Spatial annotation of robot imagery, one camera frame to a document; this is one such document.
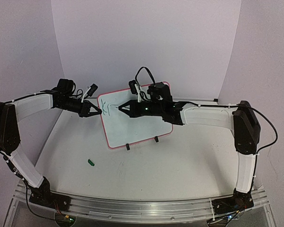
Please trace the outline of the pink-framed whiteboard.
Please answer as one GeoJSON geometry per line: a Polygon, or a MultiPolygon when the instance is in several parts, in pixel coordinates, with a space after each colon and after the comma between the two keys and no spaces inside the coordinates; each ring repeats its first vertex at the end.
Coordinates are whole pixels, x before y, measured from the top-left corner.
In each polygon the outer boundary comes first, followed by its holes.
{"type": "Polygon", "coordinates": [[[173,125],[164,122],[161,117],[130,118],[118,109],[111,108],[111,105],[120,106],[132,99],[137,99],[137,96],[133,95],[129,88],[100,94],[97,98],[98,106],[102,110],[101,121],[106,142],[110,149],[152,140],[156,136],[169,135],[173,131],[173,125]]]}

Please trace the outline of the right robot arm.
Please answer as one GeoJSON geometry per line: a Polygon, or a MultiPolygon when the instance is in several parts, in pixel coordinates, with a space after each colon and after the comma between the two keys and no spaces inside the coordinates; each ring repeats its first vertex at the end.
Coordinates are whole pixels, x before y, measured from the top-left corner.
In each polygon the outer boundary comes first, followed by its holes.
{"type": "Polygon", "coordinates": [[[137,95],[118,106],[130,118],[159,116],[173,125],[206,125],[231,131],[239,157],[235,190],[247,194],[251,191],[261,126],[248,101],[237,105],[206,105],[192,101],[174,101],[168,85],[160,82],[149,85],[147,92],[130,81],[130,90],[137,95]]]}

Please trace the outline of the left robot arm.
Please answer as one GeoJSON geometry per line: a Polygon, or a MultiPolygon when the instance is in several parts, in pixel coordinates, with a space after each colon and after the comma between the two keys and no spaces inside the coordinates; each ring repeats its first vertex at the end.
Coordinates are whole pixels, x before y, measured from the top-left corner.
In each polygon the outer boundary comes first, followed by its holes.
{"type": "Polygon", "coordinates": [[[54,108],[76,113],[82,118],[100,115],[101,109],[87,100],[95,93],[97,85],[92,84],[82,95],[74,95],[75,88],[73,80],[59,79],[57,86],[50,90],[0,102],[0,153],[17,177],[30,187],[38,188],[35,196],[45,206],[54,202],[54,195],[42,187],[46,183],[45,177],[20,150],[18,123],[38,112],[54,108]]]}

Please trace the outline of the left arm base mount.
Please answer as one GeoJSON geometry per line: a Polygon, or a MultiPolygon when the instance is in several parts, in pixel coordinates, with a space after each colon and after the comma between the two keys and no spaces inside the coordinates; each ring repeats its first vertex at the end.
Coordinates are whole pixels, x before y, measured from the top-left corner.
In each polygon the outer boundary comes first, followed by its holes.
{"type": "Polygon", "coordinates": [[[28,185],[31,191],[29,201],[33,204],[56,209],[57,211],[68,211],[70,207],[70,196],[54,193],[50,190],[50,183],[44,177],[39,187],[28,185]]]}

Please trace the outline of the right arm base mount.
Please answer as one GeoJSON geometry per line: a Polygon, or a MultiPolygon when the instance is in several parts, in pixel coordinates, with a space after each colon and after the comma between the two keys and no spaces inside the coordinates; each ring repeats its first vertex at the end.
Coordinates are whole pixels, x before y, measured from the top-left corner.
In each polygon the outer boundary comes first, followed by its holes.
{"type": "Polygon", "coordinates": [[[254,207],[251,193],[242,193],[234,190],[231,197],[215,199],[212,201],[215,214],[227,214],[236,211],[243,211],[254,207]]]}

